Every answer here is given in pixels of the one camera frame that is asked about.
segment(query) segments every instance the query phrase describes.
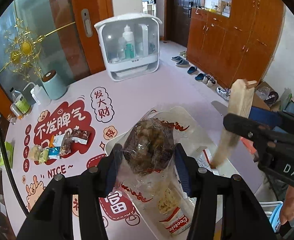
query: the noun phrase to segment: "wooden lid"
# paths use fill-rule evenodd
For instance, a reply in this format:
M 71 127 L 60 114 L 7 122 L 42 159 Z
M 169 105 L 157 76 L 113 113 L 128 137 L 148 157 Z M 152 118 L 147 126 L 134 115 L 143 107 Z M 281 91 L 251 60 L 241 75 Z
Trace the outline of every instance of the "wooden lid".
M 56 75 L 56 71 L 55 70 L 50 70 L 48 73 L 46 73 L 43 77 L 42 77 L 42 81 L 43 82 L 47 82 L 50 79 L 52 79 L 54 76 Z

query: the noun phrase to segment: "sneaker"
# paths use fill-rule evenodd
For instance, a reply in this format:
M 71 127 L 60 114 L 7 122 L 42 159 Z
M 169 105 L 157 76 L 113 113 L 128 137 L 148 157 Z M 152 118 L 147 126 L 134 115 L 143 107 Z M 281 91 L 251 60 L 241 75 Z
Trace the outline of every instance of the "sneaker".
M 211 88 L 212 86 L 215 86 L 217 84 L 217 81 L 215 80 L 215 78 L 211 77 L 209 80 L 208 80 L 208 83 L 207 83 L 207 86 L 209 88 Z
M 203 83 L 207 84 L 210 78 L 211 78 L 211 75 L 207 74 L 203 79 Z
M 229 97 L 231 94 L 231 90 L 228 88 L 221 89 L 221 88 L 216 88 L 216 92 L 218 95 L 220 95 L 225 101 L 229 101 Z

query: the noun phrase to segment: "doorway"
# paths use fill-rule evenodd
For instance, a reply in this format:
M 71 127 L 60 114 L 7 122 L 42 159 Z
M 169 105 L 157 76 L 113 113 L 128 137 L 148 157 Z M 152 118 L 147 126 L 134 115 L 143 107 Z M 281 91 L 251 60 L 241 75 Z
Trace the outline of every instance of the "doorway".
M 164 40 L 187 47 L 192 6 L 193 0 L 165 0 Z

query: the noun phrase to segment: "table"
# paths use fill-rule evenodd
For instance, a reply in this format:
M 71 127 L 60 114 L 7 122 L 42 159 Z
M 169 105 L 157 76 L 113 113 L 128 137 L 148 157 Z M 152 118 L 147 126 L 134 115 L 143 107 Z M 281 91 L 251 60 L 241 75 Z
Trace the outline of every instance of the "table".
M 160 62 L 159 70 L 154 73 L 122 82 L 113 82 L 103 71 L 71 84 L 67 93 L 52 101 L 45 110 L 41 105 L 35 105 L 28 116 L 9 126 L 6 141 L 14 145 L 12 173 L 22 199 L 31 209 L 55 174 L 62 173 L 66 177 L 81 174 L 104 153 L 109 139 L 128 131 L 147 111 L 159 104 L 184 107 L 218 144 L 223 118 L 209 100 L 207 96 L 194 92 L 193 86 L 164 62 Z M 74 144 L 67 158 L 40 165 L 26 158 L 34 144 L 45 147 L 52 135 L 77 126 L 90 130 L 91 135 L 86 146 Z M 260 173 L 242 145 L 237 147 L 233 160 L 234 167 L 255 192 L 261 184 Z M 17 235 L 25 215 L 13 194 L 5 169 L 2 174 L 7 213 Z M 109 239 L 155 239 L 130 202 L 123 200 L 126 212 L 119 213 L 108 199 L 103 201 L 102 214 Z M 75 239 L 77 236 L 80 239 L 78 221 L 77 196 L 74 196 Z

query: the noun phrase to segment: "human hand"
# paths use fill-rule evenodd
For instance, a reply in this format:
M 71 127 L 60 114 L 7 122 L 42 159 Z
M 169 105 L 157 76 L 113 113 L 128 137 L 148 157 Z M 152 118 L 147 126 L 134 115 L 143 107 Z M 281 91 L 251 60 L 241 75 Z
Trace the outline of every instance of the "human hand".
M 294 219 L 294 187 L 288 186 L 283 206 L 281 207 L 279 220 L 282 225 Z

